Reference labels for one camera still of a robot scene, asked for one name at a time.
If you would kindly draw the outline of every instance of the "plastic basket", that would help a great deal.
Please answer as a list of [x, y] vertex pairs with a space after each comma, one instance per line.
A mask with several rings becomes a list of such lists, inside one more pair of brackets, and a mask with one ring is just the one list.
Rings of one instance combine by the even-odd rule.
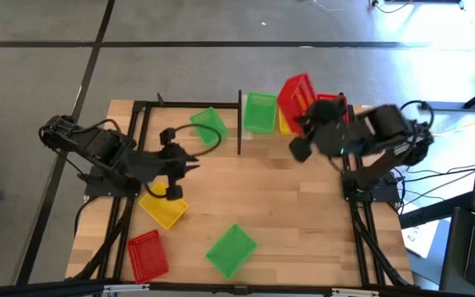
[[[213, 107], [209, 107], [197, 115], [193, 115], [190, 118], [190, 122], [192, 124], [207, 125], [208, 127], [216, 129], [221, 134], [222, 139], [225, 139], [228, 135], [227, 127]], [[204, 145], [215, 145], [218, 143], [218, 136], [213, 131], [200, 127], [195, 127], [195, 129]]]
[[[334, 100], [337, 98], [342, 98], [344, 100], [344, 107], [346, 108], [347, 111], [347, 98], [344, 96], [343, 93], [340, 93], [339, 95], [331, 95], [331, 94], [317, 94], [317, 99], [318, 100]], [[349, 124], [350, 122], [350, 115], [346, 112], [344, 114], [344, 122]]]
[[256, 247], [256, 242], [235, 224], [206, 253], [206, 257], [226, 279], [230, 279]]
[[278, 121], [280, 122], [280, 133], [282, 135], [291, 135], [293, 133], [293, 131], [290, 130], [289, 125], [287, 125], [287, 120], [281, 110], [278, 110]]
[[306, 73], [289, 78], [285, 82], [277, 101], [291, 131], [303, 134], [295, 119], [303, 115], [315, 100], [313, 85]]
[[[163, 182], [156, 182], [152, 186], [152, 192], [164, 195], [166, 194], [166, 185]], [[188, 204], [184, 199], [169, 201], [155, 198], [149, 194], [139, 201], [139, 205], [166, 230], [171, 228], [188, 209]]]
[[130, 239], [128, 251], [136, 284], [147, 283], [169, 271], [164, 246], [157, 230]]
[[245, 106], [245, 129], [256, 133], [272, 133], [276, 125], [276, 95], [248, 93]]

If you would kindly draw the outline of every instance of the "wooden table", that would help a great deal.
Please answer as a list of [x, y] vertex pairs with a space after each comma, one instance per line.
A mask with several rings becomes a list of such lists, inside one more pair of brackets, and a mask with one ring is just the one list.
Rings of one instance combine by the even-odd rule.
[[[107, 114], [124, 133], [133, 103], [114, 100]], [[190, 116], [199, 111], [153, 108], [145, 148], [160, 149], [160, 131], [189, 123]], [[355, 107], [357, 111], [361, 111], [360, 106]], [[190, 207], [171, 229], [163, 229], [144, 212], [138, 205], [141, 196], [135, 202], [129, 237], [158, 229], [166, 250], [170, 271], [155, 281], [360, 285], [350, 211], [343, 199], [339, 173], [318, 153], [306, 163], [295, 162], [288, 148], [292, 137], [277, 131], [243, 135], [242, 154], [238, 156], [237, 112], [218, 110], [228, 127], [228, 137], [215, 151], [200, 157], [200, 168], [180, 180]], [[139, 130], [135, 131], [135, 139], [139, 138]], [[193, 129], [180, 131], [176, 141], [190, 153], [206, 149]], [[336, 162], [341, 167], [341, 160]], [[66, 276], [80, 272], [103, 243], [111, 202], [110, 197], [98, 198], [82, 212]], [[375, 203], [373, 212], [380, 247], [401, 276], [412, 282], [397, 214], [383, 203]], [[239, 224], [257, 242], [257, 249], [236, 275], [226, 280], [205, 254], [233, 224]], [[108, 276], [115, 255], [116, 246], [111, 249]], [[370, 280], [375, 283], [367, 247], [365, 255]], [[134, 281], [127, 253], [121, 280]]]

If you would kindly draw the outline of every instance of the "red basket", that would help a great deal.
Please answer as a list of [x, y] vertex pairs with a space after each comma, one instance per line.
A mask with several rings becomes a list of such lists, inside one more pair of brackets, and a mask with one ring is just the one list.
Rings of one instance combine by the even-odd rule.
[[144, 284], [168, 272], [166, 253], [155, 229], [128, 241], [129, 260], [136, 284]]
[[315, 100], [313, 85], [307, 73], [289, 78], [285, 82], [277, 101], [291, 131], [303, 134], [302, 128], [295, 120], [302, 116]]
[[[342, 99], [344, 99], [344, 107], [346, 108], [346, 111], [347, 111], [347, 98], [342, 93], [340, 95], [317, 94], [318, 100], [333, 100], [333, 99], [337, 99], [338, 97], [341, 97]], [[350, 116], [347, 114], [347, 112], [344, 114], [344, 122], [346, 124], [349, 124], [350, 122]]]

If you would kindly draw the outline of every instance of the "green plastic basket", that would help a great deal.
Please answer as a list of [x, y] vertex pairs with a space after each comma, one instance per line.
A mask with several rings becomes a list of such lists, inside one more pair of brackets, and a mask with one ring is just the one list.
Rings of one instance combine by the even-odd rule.
[[235, 224], [206, 253], [206, 257], [228, 280], [241, 268], [256, 247], [256, 242]]
[[[213, 107], [209, 107], [197, 115], [193, 115], [190, 118], [190, 122], [192, 124], [207, 125], [208, 127], [216, 129], [221, 134], [222, 139], [225, 139], [228, 135], [227, 127], [225, 127], [223, 121]], [[201, 141], [204, 145], [215, 145], [218, 143], [218, 136], [213, 131], [200, 127], [195, 127], [195, 129], [201, 137]]]
[[248, 93], [245, 106], [245, 129], [256, 133], [272, 133], [276, 125], [276, 95]]

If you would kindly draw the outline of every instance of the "desk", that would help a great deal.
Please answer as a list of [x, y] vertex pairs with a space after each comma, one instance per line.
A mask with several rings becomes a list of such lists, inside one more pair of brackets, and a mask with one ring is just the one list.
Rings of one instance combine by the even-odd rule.
[[[133, 101], [111, 102], [107, 117], [126, 133]], [[153, 108], [145, 148], [157, 150], [158, 133], [189, 123], [195, 108]], [[293, 160], [291, 136], [244, 134], [237, 156], [236, 110], [218, 113], [228, 137], [212, 153], [200, 157], [201, 167], [180, 180], [189, 209], [165, 230], [135, 201], [129, 237], [158, 229], [170, 271], [154, 281], [191, 284], [360, 285], [349, 206], [343, 200], [339, 173], [315, 153], [304, 164]], [[135, 129], [138, 139], [140, 128]], [[206, 149], [195, 130], [178, 132], [176, 141], [187, 152]], [[92, 202], [83, 212], [66, 276], [84, 267], [104, 240], [110, 197]], [[407, 281], [412, 274], [397, 214], [386, 204], [374, 204], [380, 247]], [[226, 280], [205, 254], [232, 225], [239, 224], [258, 247], [231, 280]], [[113, 270], [116, 246], [111, 249], [107, 276]], [[366, 247], [370, 280], [375, 283], [371, 252]], [[134, 281], [125, 254], [120, 279]]]

